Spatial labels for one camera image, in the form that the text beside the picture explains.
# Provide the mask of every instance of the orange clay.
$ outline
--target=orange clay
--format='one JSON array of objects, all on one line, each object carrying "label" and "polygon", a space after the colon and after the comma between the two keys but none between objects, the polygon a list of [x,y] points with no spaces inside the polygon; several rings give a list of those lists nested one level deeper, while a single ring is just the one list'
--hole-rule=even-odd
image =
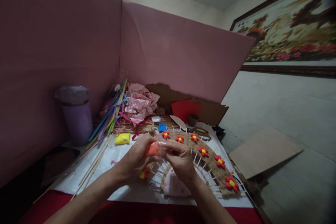
[{"label": "orange clay", "polygon": [[159,143],[153,142],[148,144],[144,156],[159,156]]}]

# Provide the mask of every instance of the white paper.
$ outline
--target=white paper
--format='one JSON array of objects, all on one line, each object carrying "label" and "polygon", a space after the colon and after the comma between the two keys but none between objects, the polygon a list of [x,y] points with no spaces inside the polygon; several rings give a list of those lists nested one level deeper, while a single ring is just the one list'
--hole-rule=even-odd
[{"label": "white paper", "polygon": [[[224,151],[224,148],[222,147],[220,141],[218,140],[215,132],[212,130],[211,126],[206,125],[202,122],[199,122],[196,124],[198,127],[202,127],[206,129],[209,132],[209,135],[211,136],[211,141],[207,144],[209,147],[221,155],[221,157],[225,161],[225,165],[228,169],[233,170],[232,164],[229,161],[229,158]],[[97,179],[102,173],[109,170],[114,166],[114,164],[111,165],[111,161],[120,161],[121,158],[126,154],[126,152],[130,149],[130,147],[134,144],[135,141],[132,141],[132,134],[130,143],[128,145],[118,145],[116,146],[114,144],[115,135],[112,136],[112,139],[106,148],[106,151],[97,167],[96,172],[93,174],[93,176],[90,179],[89,184],[91,184],[95,179]],[[107,137],[104,139],[104,142],[101,144],[100,148],[104,146],[104,143],[107,141]],[[82,180],[84,174],[89,169],[90,165],[93,163],[94,159],[98,155],[99,149],[93,148],[90,153],[86,155],[77,165],[76,170],[69,174],[60,184],[58,184],[55,187],[55,190],[68,193],[68,194],[74,194],[77,189],[80,181]],[[158,177],[154,177],[153,180],[159,181]],[[86,184],[83,184],[82,188],[79,190],[77,194],[79,194]],[[224,207],[245,207],[245,208],[251,208],[253,207],[250,203],[248,197],[245,194],[241,194],[240,197],[226,197],[222,198],[221,196],[218,196],[219,202]],[[160,203],[160,204],[178,204],[178,205],[196,205],[195,201],[192,198],[165,198],[163,196],[163,193],[158,192],[158,190],[153,189],[152,187],[148,185],[141,185],[141,184],[133,184],[133,185],[127,185],[124,187],[119,188],[117,191],[115,191],[109,198],[109,201],[129,201],[129,202],[144,202],[144,203]]]}]

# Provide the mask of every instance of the pink cardboard partition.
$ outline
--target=pink cardboard partition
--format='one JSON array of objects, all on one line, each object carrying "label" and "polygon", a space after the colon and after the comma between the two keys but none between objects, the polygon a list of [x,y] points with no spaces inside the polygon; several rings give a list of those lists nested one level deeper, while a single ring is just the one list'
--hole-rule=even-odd
[{"label": "pink cardboard partition", "polygon": [[0,0],[0,187],[67,141],[54,91],[90,89],[93,114],[119,73],[121,0]]},{"label": "pink cardboard partition", "polygon": [[123,1],[120,69],[130,82],[220,103],[254,39]]}]

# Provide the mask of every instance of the hand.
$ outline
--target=hand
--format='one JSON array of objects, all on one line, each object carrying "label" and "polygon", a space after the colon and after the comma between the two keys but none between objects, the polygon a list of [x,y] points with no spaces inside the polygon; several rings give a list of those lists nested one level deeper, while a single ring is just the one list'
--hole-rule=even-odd
[{"label": "hand", "polygon": [[155,157],[144,157],[146,146],[155,139],[148,133],[141,135],[125,154],[125,156],[111,169],[118,177],[119,187],[132,183],[138,179],[144,168],[155,160]]},{"label": "hand", "polygon": [[167,148],[167,151],[163,157],[171,164],[178,178],[187,187],[199,182],[189,147],[172,140],[168,140],[164,147]]}]

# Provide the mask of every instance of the purple tumbler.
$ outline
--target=purple tumbler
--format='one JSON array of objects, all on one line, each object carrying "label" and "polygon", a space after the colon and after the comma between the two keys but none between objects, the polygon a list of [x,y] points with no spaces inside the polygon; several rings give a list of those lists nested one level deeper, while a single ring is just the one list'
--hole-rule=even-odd
[{"label": "purple tumbler", "polygon": [[88,144],[93,132],[88,92],[83,86],[64,86],[56,91],[56,98],[62,102],[70,140],[77,147]]}]

